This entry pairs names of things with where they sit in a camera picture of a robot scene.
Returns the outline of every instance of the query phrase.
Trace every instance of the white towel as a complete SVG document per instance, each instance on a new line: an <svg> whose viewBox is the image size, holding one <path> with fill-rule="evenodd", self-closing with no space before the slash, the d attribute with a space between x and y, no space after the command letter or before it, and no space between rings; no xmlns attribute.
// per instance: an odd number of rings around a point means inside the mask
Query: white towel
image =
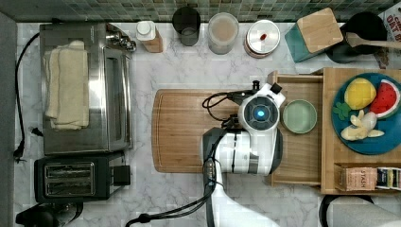
<svg viewBox="0 0 401 227"><path fill-rule="evenodd" d="M55 130L79 130L89 125L87 52L81 41L44 54L47 108Z"/></svg>

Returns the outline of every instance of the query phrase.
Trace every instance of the blue plate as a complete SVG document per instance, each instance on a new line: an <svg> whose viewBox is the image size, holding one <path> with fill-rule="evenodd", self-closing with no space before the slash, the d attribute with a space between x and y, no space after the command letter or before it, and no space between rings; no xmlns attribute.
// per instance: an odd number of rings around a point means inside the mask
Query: blue plate
<svg viewBox="0 0 401 227"><path fill-rule="evenodd" d="M394 79L378 74L378 73L365 73L357 75L348 81L346 81L339 91L337 92L336 96L334 97L333 107L336 106L337 102L344 103L344 93L348 87L348 84L356 78L364 78L369 80L376 90L380 85L380 81L382 79L386 79L391 81L398 87L398 90L401 91L400 84L395 81ZM364 112L369 112L369 106L364 109ZM365 138L363 140L357 141L348 141L344 140L341 137L341 132L343 129L347 128L351 125L350 117L351 115L357 115L359 111L351 111L348 114L348 117L345 117L345 120L340 120L339 116L333 112L331 112L331 119L333 122L334 130L336 131L337 136L340 138L342 143L344 143L348 148L361 153L361 154L382 154L386 153L393 148L396 148L401 143L401 111L398 110L397 113L393 114L392 116L385 118L385 119L377 119L377 123L375 125L376 130L384 131L384 135L374 138Z"/></svg>

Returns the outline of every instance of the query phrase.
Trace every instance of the oven handle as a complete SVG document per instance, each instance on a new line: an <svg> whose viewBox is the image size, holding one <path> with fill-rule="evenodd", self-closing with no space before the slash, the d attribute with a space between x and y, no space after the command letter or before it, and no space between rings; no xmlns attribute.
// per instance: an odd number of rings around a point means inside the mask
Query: oven handle
<svg viewBox="0 0 401 227"><path fill-rule="evenodd" d="M123 92L124 92L124 108L126 116L126 131L125 131L125 142L129 143L129 148L132 148L132 138L131 138L131 93L130 93L130 58L123 55L121 61L123 70Z"/></svg>

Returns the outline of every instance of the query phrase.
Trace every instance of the wooden cutting board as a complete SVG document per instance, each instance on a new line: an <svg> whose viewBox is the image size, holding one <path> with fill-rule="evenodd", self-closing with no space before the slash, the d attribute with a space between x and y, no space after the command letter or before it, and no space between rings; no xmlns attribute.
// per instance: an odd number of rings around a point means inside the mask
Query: wooden cutting board
<svg viewBox="0 0 401 227"><path fill-rule="evenodd" d="M221 122L214 120L201 103L221 90L159 90L152 113L153 163L159 172L201 172L199 147L203 134ZM225 118L238 105L225 100L212 109Z"/></svg>

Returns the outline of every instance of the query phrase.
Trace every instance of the wooden spoon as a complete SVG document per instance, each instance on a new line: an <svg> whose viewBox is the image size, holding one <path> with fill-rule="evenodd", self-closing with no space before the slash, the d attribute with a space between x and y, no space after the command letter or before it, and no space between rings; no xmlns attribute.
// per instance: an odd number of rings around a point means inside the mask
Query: wooden spoon
<svg viewBox="0 0 401 227"><path fill-rule="evenodd" d="M368 41L360 38L356 33L353 32L347 32L346 39L347 42L351 45L351 47L364 44L364 45L374 45L374 46L383 46L388 48L401 49L400 42Z"/></svg>

